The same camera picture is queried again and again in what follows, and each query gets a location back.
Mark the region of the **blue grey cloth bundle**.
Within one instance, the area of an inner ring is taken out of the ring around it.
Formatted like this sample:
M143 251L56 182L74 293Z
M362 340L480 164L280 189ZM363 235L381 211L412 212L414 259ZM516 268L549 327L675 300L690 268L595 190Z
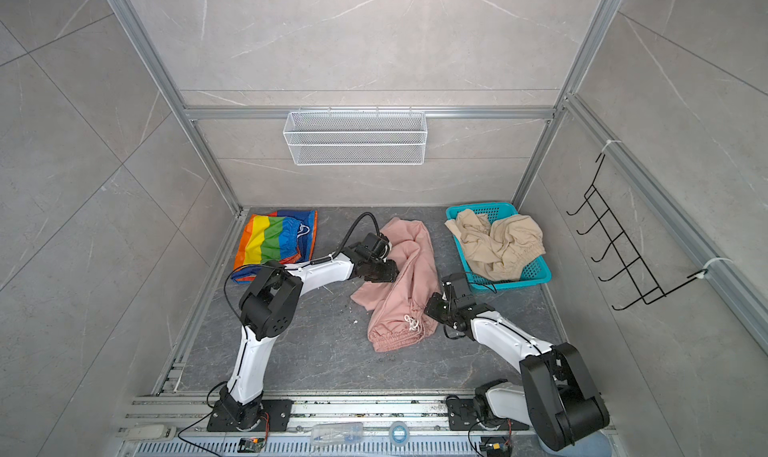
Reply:
M602 432L593 433L560 450L553 450L538 437L539 447L549 456L559 457L612 457L613 447L610 439Z

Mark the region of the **pink shorts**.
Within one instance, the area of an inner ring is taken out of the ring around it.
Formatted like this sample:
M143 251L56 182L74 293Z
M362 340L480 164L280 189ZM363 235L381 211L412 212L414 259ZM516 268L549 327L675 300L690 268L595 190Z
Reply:
M364 283L351 299L371 313L367 337L376 352L390 352L430 337L438 323L425 313L441 292L427 227L418 220L392 218L382 228L392 244L389 258L398 269L392 283Z

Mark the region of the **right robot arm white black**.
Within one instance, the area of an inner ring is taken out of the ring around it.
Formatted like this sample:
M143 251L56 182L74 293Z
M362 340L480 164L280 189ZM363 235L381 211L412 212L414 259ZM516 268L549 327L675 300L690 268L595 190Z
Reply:
M475 300L465 274L442 283L425 309L427 316L452 329L454 339L468 338L510 364L522 388L497 379L475 389L475 421L495 428L508 421L536 432L555 452L576 445L610 424L610 414L578 349L551 344L520 329L493 307Z

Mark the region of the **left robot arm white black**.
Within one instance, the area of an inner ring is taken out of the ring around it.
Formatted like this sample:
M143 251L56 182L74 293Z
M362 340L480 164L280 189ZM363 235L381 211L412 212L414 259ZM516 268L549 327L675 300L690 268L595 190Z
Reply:
M219 399L205 417L209 432L249 432L267 425L262 405L264 378L277 337L292 322L300 298L330 283L361 278L392 283L396 263L388 257L389 239L376 217L361 213L334 252L301 264L268 261L234 310L241 324L241 340L233 372L217 385Z

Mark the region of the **clear tape roll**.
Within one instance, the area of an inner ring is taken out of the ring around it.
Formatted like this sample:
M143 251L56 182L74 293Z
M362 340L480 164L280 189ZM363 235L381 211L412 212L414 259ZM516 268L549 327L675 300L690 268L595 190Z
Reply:
M405 422L396 421L389 427L388 436L393 446L403 447L410 440L410 431Z

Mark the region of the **clear plastic bottle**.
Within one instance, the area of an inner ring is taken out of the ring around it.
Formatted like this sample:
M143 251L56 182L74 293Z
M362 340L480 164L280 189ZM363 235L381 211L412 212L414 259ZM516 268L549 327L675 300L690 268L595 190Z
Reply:
M356 444L364 438L364 425L361 422L318 424L311 430L310 441L313 446Z

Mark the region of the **small circuit board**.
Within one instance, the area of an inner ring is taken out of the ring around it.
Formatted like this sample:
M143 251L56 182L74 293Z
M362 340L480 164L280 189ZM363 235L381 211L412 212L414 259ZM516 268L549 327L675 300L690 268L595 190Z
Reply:
M503 437L482 437L477 448L486 457L510 457L513 451L512 443Z
M238 442L238 453L260 453L266 447L267 439L264 437L241 438Z

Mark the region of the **rainbow striped shorts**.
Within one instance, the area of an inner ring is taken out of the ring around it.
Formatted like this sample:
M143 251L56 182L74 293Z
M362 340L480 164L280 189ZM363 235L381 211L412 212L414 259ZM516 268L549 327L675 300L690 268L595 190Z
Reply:
M230 279L236 283L254 280L261 265L308 262L317 235L316 210L278 210L252 215L243 230Z

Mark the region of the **small circuit board left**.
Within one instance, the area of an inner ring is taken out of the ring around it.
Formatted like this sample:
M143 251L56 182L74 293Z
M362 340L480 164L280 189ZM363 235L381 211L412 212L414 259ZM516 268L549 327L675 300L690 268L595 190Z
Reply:
M238 442L238 453L260 453L266 447L267 439L264 437L241 438Z

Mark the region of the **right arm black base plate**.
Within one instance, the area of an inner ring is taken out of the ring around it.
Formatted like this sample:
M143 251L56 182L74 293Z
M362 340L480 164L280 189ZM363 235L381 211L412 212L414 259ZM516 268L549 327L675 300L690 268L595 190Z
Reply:
M451 430L523 431L530 426L515 420L504 419L491 413L486 404L477 398L460 398L448 395L445 398L449 427Z

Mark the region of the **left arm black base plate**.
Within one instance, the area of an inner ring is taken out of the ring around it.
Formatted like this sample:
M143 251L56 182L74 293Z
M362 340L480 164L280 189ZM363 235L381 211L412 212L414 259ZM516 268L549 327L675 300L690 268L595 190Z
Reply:
M258 404L235 406L216 402L209 417L208 432L264 432L287 430L293 401L262 400Z

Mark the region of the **small circuit board right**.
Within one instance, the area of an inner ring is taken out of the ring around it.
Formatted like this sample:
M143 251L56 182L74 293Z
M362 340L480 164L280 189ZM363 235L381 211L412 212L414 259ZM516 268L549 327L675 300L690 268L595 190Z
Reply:
M477 448L486 457L510 457L513 451L512 443L503 437L482 437Z

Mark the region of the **teal plastic laundry basket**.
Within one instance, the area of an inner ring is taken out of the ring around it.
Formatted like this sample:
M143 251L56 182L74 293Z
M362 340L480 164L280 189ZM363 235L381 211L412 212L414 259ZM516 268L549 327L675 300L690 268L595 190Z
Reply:
M476 214L485 214L488 217L490 223L497 220L508 218L513 215L517 215L517 209L508 202L486 202L486 203L472 203L463 204L457 206L448 207L445 211L447 219L455 219L461 211L466 209L473 210ZM527 264L518 280L500 280L491 281L484 278L481 275L475 274L471 271L471 267L465 258L464 252L461 248L461 244L457 237L454 238L459 258L462 263L463 269L467 274L467 280L469 286L477 292L486 291L507 291L516 288L523 288L529 286L535 286L545 284L552 278L552 273L546 264L543 256L538 256L536 259Z

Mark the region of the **beige shorts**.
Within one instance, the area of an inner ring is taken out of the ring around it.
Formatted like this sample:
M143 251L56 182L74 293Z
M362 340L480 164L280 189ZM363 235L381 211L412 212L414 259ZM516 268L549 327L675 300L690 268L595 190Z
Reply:
M546 253L543 232L528 215L491 222L486 214L465 209L445 226L459 241L471 271L492 282L518 281L525 267Z

